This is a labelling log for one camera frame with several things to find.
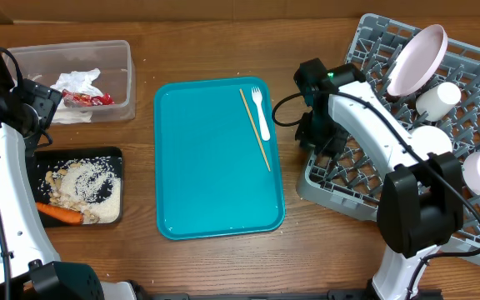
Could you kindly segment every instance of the pink plate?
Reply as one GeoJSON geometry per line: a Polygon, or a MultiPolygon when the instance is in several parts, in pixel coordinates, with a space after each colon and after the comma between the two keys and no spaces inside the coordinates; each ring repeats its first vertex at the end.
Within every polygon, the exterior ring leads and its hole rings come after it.
{"type": "Polygon", "coordinates": [[[421,88],[442,62],[448,49],[448,35],[436,24],[416,35],[396,59],[396,67],[390,73],[392,80],[388,93],[407,96],[421,88]]]}

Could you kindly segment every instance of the chopstick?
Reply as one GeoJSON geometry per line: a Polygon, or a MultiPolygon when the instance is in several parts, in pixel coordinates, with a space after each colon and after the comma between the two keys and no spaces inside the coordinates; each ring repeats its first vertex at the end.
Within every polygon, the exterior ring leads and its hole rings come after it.
{"type": "Polygon", "coordinates": [[[249,116],[249,119],[251,120],[251,125],[253,126],[253,131],[255,132],[255,135],[257,136],[258,146],[260,147],[260,151],[262,153],[262,156],[264,157],[264,161],[266,162],[267,170],[269,172],[271,172],[272,170],[270,169],[270,164],[268,162],[268,158],[266,157],[266,152],[264,152],[263,143],[260,141],[260,137],[258,136],[257,127],[255,126],[255,122],[253,121],[253,117],[251,116],[251,111],[249,110],[248,102],[246,102],[246,97],[243,95],[243,90],[241,88],[240,88],[240,94],[242,95],[243,105],[245,105],[245,107],[246,107],[247,115],[249,116]]]}

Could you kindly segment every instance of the clear plastic container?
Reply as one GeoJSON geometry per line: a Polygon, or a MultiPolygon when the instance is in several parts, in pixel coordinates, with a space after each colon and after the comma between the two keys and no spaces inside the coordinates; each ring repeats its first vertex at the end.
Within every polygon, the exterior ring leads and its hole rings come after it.
{"type": "MultiPolygon", "coordinates": [[[[98,68],[99,77],[92,85],[109,93],[115,104],[96,107],[68,107],[57,112],[92,112],[91,122],[133,119],[136,113],[136,74],[127,41],[72,42],[56,45],[8,49],[16,58],[24,78],[52,86],[61,73],[90,71],[98,68]]],[[[16,72],[6,58],[12,77],[16,72]]]]}

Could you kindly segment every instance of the dish rack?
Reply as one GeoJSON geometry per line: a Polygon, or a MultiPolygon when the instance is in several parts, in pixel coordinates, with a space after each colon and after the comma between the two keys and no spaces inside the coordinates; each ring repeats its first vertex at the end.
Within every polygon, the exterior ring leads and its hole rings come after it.
{"type": "MultiPolygon", "coordinates": [[[[366,74],[382,105],[407,129],[422,125],[441,128],[451,139],[453,153],[461,163],[480,150],[480,48],[449,39],[442,64],[418,91],[405,97],[386,93],[388,75],[403,47],[421,29],[375,14],[362,16],[345,63],[353,63],[366,74]],[[416,99],[439,83],[451,82],[462,90],[462,100],[438,122],[425,120],[415,110],[416,99]]],[[[311,154],[297,183],[303,199],[358,220],[375,221],[383,179],[363,150],[350,137],[344,153],[333,160],[311,154]]],[[[480,212],[480,196],[464,187],[464,196],[480,212]]],[[[464,225],[443,251],[466,252],[480,246],[477,220],[464,208],[464,225]]],[[[464,259],[480,265],[480,255],[464,259]]]]}

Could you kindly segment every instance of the wood grain surface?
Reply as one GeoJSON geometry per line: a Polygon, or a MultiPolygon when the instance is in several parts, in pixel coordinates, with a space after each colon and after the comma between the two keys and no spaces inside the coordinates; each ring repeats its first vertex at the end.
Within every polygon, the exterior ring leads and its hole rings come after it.
{"type": "MultiPolygon", "coordinates": [[[[480,18],[402,18],[441,23],[451,38],[480,47],[480,18]]],[[[0,46],[127,40],[137,69],[137,116],[128,122],[53,126],[55,148],[117,146],[125,157],[124,215],[117,226],[47,230],[64,261],[87,263],[104,281],[133,279],[150,293],[297,293],[362,288],[378,270],[385,243],[372,222],[332,212],[295,192],[306,153],[295,128],[277,128],[287,215],[274,231],[172,242],[156,226],[153,97],[165,83],[259,76],[272,104],[295,93],[299,63],[337,66],[358,19],[264,22],[151,22],[0,26],[0,46]]],[[[299,118],[302,100],[278,117],[299,118]]],[[[444,258],[427,268],[422,288],[446,299],[480,299],[480,267],[444,258]]]]}

